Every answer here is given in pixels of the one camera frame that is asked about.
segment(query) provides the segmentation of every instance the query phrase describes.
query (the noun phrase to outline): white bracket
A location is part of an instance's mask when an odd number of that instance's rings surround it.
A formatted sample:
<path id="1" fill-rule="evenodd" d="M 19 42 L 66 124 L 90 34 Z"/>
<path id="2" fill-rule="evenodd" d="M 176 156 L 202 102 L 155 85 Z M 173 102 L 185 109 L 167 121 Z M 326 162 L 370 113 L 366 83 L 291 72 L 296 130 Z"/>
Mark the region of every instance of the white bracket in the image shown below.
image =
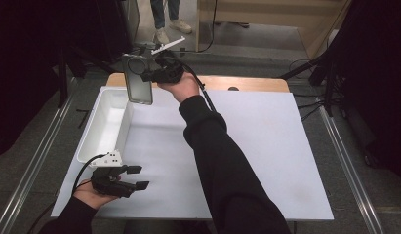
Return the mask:
<path id="1" fill-rule="evenodd" d="M 185 40 L 185 38 L 182 36 L 181 39 L 176 40 L 174 42 L 170 42 L 170 43 L 168 43 L 166 45 L 161 44 L 161 47 L 158 50 L 152 50 L 151 54 L 155 55 L 155 54 L 157 54 L 159 52 L 162 52 L 162 51 L 164 51 L 164 50 L 166 50 L 166 49 L 168 49 L 168 48 L 170 48 L 170 47 L 172 47 L 174 45 L 177 45 L 178 43 L 182 42 L 183 40 Z"/>
<path id="2" fill-rule="evenodd" d="M 120 152 L 116 149 L 112 152 L 105 154 L 105 156 L 98 158 L 91 162 L 91 168 L 102 168 L 102 167 L 121 167 L 122 158 Z"/>

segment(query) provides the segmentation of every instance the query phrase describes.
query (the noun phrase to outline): person's leg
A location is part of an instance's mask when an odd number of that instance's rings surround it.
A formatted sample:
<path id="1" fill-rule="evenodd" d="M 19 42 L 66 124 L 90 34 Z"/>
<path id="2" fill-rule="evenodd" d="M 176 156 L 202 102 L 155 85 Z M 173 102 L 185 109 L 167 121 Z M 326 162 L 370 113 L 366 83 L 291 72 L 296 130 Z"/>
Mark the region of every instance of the person's leg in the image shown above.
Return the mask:
<path id="1" fill-rule="evenodd" d="M 180 0 L 168 0 L 169 17 L 171 21 L 179 19 Z"/>
<path id="2" fill-rule="evenodd" d="M 165 27 L 166 21 L 164 18 L 163 0 L 150 0 L 150 1 L 151 1 L 152 15 L 154 16 L 155 28 L 160 29 L 162 27 Z"/>

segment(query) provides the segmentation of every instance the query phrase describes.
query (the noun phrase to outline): gray floor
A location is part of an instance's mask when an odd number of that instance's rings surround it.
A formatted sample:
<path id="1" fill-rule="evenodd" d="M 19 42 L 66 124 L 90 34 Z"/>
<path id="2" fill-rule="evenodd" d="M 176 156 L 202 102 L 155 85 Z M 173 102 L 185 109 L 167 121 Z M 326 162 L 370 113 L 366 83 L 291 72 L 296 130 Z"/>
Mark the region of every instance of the gray floor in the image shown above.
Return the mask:
<path id="1" fill-rule="evenodd" d="M 136 37 L 138 43 L 149 43 L 154 32 L 147 2 L 139 0 L 141 22 Z M 194 13 L 195 1 L 181 1 L 180 16 L 191 25 L 195 25 Z M 170 28 L 167 31 L 172 40 L 183 35 Z M 194 34 L 185 36 L 187 40 L 180 46 L 194 49 Z M 275 77 L 304 62 L 293 61 L 307 57 L 295 28 L 252 24 L 245 29 L 233 23 L 223 23 L 216 28 L 215 44 L 207 54 L 186 55 L 182 59 L 199 74 Z M 288 84 L 291 92 L 302 95 L 321 94 L 324 87 L 308 85 L 309 74 L 304 72 L 300 77 L 290 79 Z M 100 69 L 90 67 L 85 79 L 78 79 L 71 105 L 9 233 L 25 233 L 34 219 L 55 200 L 83 132 L 83 127 L 78 128 L 83 113 L 76 109 L 92 108 L 98 90 L 105 84 L 107 77 Z M 313 103 L 315 97 L 296 97 L 296 101 L 297 105 Z M 26 127 L 14 147 L 0 157 L 0 216 L 53 121 L 57 104 L 58 94 L 48 101 Z M 301 115 L 310 110 L 302 109 Z M 362 149 L 350 126 L 336 108 L 333 110 L 341 138 L 377 211 L 383 230 L 386 233 L 401 234 L 401 179 L 388 170 L 372 169 L 365 165 Z M 312 114 L 303 121 L 303 125 L 335 220 L 298 222 L 298 233 L 369 233 L 320 112 Z M 48 216 L 49 213 L 39 226 L 49 220 Z M 160 222 L 137 221 L 135 225 L 135 233 L 164 233 L 163 223 Z M 125 220 L 96 219 L 93 222 L 95 233 L 122 233 L 124 226 Z"/>

